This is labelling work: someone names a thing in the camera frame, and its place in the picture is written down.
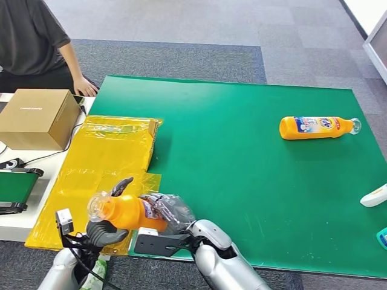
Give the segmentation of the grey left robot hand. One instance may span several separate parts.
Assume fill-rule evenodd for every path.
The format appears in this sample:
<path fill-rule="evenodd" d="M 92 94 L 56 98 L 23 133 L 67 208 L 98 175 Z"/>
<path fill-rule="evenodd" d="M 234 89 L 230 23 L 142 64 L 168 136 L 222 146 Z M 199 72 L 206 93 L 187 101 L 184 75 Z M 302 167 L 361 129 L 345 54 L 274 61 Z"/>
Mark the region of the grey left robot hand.
<path fill-rule="evenodd" d="M 86 233 L 90 243 L 98 248 L 103 248 L 121 242 L 129 234 L 127 229 L 119 229 L 113 225 L 107 219 L 106 214 L 100 215 L 102 214 L 104 202 L 113 201 L 114 198 L 121 196 L 133 180 L 132 176 L 124 178 L 109 192 L 100 192 L 90 198 L 87 206 L 88 222 L 86 226 Z"/>

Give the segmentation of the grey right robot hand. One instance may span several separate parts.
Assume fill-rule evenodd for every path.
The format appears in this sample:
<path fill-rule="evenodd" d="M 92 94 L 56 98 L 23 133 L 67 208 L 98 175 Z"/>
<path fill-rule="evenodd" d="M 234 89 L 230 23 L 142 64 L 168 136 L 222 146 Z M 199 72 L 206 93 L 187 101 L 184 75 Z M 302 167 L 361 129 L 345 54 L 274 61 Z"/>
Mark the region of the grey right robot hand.
<path fill-rule="evenodd" d="M 149 202 L 167 223 L 166 229 L 162 232 L 164 235 L 181 234 L 197 220 L 193 211 L 178 195 L 150 193 L 139 198 Z"/>

